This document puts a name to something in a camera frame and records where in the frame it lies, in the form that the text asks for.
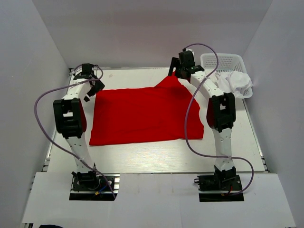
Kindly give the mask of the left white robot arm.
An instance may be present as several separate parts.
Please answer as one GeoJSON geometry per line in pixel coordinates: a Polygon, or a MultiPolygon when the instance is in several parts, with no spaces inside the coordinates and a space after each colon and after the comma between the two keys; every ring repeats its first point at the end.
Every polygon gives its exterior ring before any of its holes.
{"type": "Polygon", "coordinates": [[[86,144],[87,121],[82,102],[90,101],[90,97],[105,87],[96,75],[97,65],[84,63],[79,68],[72,72],[74,85],[63,98],[53,102],[57,132],[66,139],[75,155],[77,174],[88,173],[91,171],[88,167],[95,167],[86,144]]]}

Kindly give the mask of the red t shirt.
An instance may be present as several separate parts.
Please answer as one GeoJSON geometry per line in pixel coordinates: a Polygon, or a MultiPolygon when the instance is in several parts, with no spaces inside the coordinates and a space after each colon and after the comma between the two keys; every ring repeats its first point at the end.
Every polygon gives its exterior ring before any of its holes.
{"type": "Polygon", "coordinates": [[[175,75],[154,87],[104,90],[95,97],[89,144],[200,140],[200,106],[175,75]]]}

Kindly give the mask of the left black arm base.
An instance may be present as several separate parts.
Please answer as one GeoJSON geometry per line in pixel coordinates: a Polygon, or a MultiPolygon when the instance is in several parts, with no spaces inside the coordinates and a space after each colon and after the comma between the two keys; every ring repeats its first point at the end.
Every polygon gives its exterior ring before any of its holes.
{"type": "Polygon", "coordinates": [[[72,172],[72,184],[69,194],[70,201],[114,201],[118,194],[120,175],[97,175],[72,172]]]}

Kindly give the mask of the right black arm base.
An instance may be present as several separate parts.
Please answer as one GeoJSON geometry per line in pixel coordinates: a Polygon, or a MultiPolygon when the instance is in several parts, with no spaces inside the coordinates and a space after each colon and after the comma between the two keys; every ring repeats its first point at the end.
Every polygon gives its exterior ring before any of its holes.
{"type": "Polygon", "coordinates": [[[228,178],[215,172],[212,175],[198,175],[193,180],[199,188],[200,202],[241,202],[244,201],[242,183],[239,175],[228,178]]]}

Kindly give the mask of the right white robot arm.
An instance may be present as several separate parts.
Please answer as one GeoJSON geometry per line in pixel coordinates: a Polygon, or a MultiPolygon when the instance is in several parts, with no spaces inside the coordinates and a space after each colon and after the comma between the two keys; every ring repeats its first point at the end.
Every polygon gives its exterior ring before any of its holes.
{"type": "Polygon", "coordinates": [[[207,103],[206,121],[212,129],[215,142],[215,185],[226,189],[236,176],[236,168],[232,159],[231,133],[236,120],[235,97],[218,88],[209,75],[204,75],[204,68],[195,64],[194,52],[184,48],[178,57],[171,59],[168,75],[185,79],[200,92],[207,103]]]}

